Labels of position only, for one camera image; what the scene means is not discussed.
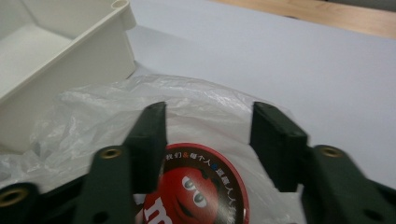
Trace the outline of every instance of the white table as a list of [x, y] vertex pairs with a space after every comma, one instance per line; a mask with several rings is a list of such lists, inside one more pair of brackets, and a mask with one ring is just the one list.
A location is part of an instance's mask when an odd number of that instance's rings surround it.
[[286, 107], [310, 145], [396, 188], [396, 40], [208, 1], [133, 0], [134, 76], [216, 82]]

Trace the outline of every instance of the white plastic bin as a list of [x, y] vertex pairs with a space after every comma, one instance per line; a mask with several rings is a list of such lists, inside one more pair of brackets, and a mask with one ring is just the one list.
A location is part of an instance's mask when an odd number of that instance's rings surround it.
[[36, 118], [66, 89], [127, 78], [128, 1], [0, 1], [0, 153], [23, 152]]

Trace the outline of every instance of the crumpled plastic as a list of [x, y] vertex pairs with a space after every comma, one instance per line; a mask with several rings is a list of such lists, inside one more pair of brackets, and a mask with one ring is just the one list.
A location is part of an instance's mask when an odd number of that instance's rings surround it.
[[236, 168], [247, 189], [250, 223], [304, 223], [298, 194], [277, 192], [248, 145], [252, 104], [264, 101], [187, 77], [132, 77], [61, 93], [37, 121], [31, 149], [1, 155], [0, 188], [33, 182], [44, 192], [86, 174], [96, 150], [121, 144], [143, 108], [161, 101], [169, 144], [214, 148]]

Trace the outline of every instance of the brass screw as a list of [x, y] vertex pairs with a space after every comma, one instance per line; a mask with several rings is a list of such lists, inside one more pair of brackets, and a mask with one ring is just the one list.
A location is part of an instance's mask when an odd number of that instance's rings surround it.
[[110, 149], [107, 149], [107, 150], [101, 152], [100, 156], [103, 159], [113, 159], [113, 158], [118, 157], [120, 154], [121, 154], [121, 150], [116, 149], [116, 148], [110, 148]]
[[338, 158], [343, 156], [343, 153], [340, 150], [333, 147], [323, 147], [320, 150], [321, 153], [327, 157]]
[[7, 207], [12, 204], [22, 201], [29, 194], [29, 191], [24, 188], [10, 189], [0, 194], [0, 207]]

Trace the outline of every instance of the cartoon mouth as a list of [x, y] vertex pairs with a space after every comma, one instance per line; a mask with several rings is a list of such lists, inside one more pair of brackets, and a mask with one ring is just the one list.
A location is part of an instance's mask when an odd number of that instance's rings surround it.
[[179, 202], [177, 200], [178, 206], [180, 206], [181, 211], [184, 213], [184, 215], [188, 216], [188, 217], [193, 217], [192, 213], [189, 211], [189, 209], [187, 209], [183, 204], [181, 204], [181, 202]]

